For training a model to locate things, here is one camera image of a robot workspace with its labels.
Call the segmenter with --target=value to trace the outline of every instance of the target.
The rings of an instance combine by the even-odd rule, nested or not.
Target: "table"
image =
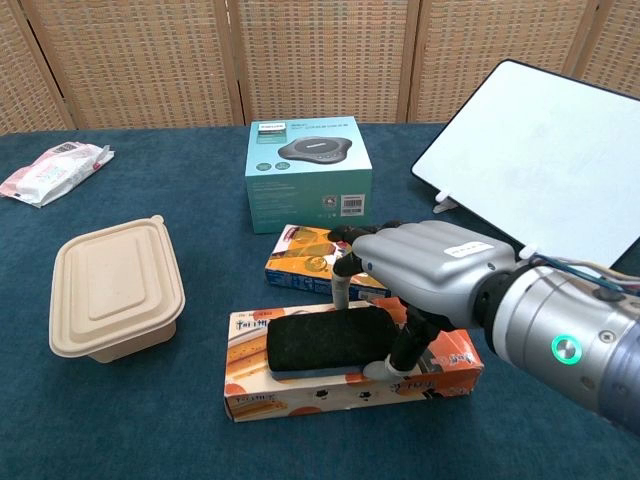
[[[433,217],[409,168],[441,125],[362,125],[375,222]],[[269,286],[276,234],[254,235],[245,127],[71,131],[0,138],[0,179],[66,140],[115,158],[41,210],[0,199],[0,478],[640,478],[640,441],[500,361],[469,397],[234,424],[222,391],[232,311],[329,303]],[[186,306],[168,343],[101,365],[48,345],[58,249],[161,214]],[[463,209],[440,214],[509,241]],[[616,265],[640,273],[634,247]]]

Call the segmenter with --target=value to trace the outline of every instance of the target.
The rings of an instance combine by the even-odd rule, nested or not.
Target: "cable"
[[[583,280],[586,280],[588,282],[595,283],[596,285],[599,285],[599,286],[604,287],[604,288],[608,288],[609,290],[613,290],[615,292],[627,293],[629,295],[640,297],[640,291],[638,291],[638,290],[625,288],[621,284],[618,284],[618,283],[616,283],[614,281],[609,281],[609,280],[604,279],[604,278],[594,277],[593,275],[589,275],[588,273],[585,273],[585,272],[583,272],[581,270],[577,270],[575,268],[572,268],[571,266],[569,266],[568,264],[566,264],[562,260],[559,260],[559,259],[556,259],[556,258],[552,258],[552,257],[547,257],[545,255],[535,254],[530,258],[529,261],[533,263],[536,259],[540,259],[544,263],[546,263],[546,264],[548,264],[548,265],[552,266],[553,268],[556,268],[556,269],[558,269],[560,271],[570,273],[570,274],[575,275],[576,277],[581,278]]]
[[[572,265],[574,267],[586,267],[594,272],[601,274],[604,277],[607,277],[611,280],[615,280],[615,283],[620,285],[640,285],[640,277],[634,277],[632,275],[625,275],[624,273],[616,272],[610,268],[599,265],[595,262],[587,262],[583,260],[574,260],[571,258],[562,258],[556,257],[556,260],[564,262],[568,265]]]

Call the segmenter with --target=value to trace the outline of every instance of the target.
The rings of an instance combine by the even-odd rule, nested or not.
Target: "sponge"
[[[356,373],[384,360],[398,336],[378,307],[287,315],[267,328],[267,361],[276,379]]]

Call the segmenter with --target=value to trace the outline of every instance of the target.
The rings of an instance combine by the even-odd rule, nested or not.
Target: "wicker room divider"
[[[74,124],[16,0],[0,1],[0,134]]]
[[[423,0],[410,122],[445,122],[504,58],[571,74],[595,0]]]
[[[445,122],[504,58],[640,96],[637,0],[0,0],[0,15],[0,133]]]
[[[404,122],[418,0],[229,0],[247,122]]]
[[[601,0],[574,74],[640,97],[640,2]]]
[[[224,0],[22,0],[80,128],[241,124]]]

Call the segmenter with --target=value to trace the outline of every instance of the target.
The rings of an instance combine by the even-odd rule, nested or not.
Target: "cardboard box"
[[[397,298],[374,301],[401,326],[405,309]],[[368,302],[353,302],[351,308]],[[408,377],[372,381],[362,374],[276,381],[267,365],[267,325],[273,318],[328,311],[333,305],[288,307],[232,313],[224,402],[235,422],[305,415],[332,410],[468,395],[484,368],[464,330],[440,333]]]
[[[335,261],[349,253],[343,242],[333,243],[324,228],[286,225],[265,266],[267,281],[280,287],[331,295],[331,270]],[[391,292],[366,273],[354,275],[350,300],[390,297]]]
[[[353,117],[253,122],[245,180],[256,233],[369,223],[371,162]]]

